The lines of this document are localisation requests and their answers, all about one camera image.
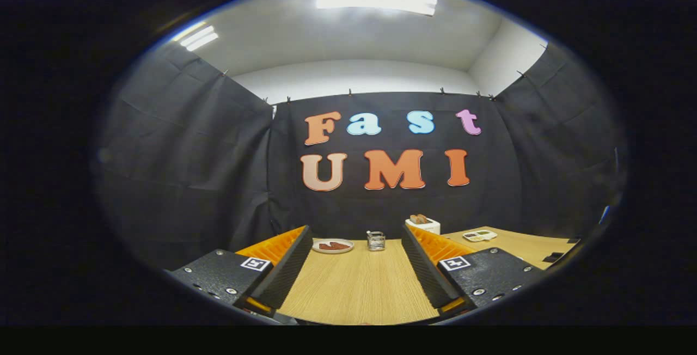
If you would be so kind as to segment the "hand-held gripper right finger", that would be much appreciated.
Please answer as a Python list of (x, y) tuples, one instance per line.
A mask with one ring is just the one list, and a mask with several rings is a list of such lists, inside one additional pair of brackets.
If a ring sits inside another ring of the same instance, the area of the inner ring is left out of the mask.
[(488, 307), (546, 275), (502, 248), (473, 250), (410, 224), (402, 226), (402, 246), (426, 298), (441, 317)]

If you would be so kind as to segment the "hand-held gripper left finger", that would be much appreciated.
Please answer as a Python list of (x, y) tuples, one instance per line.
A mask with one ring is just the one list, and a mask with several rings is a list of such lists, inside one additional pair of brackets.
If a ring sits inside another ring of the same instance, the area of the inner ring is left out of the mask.
[(170, 272), (189, 290), (224, 308), (273, 317), (312, 249), (309, 226), (291, 229), (242, 250), (214, 250)]

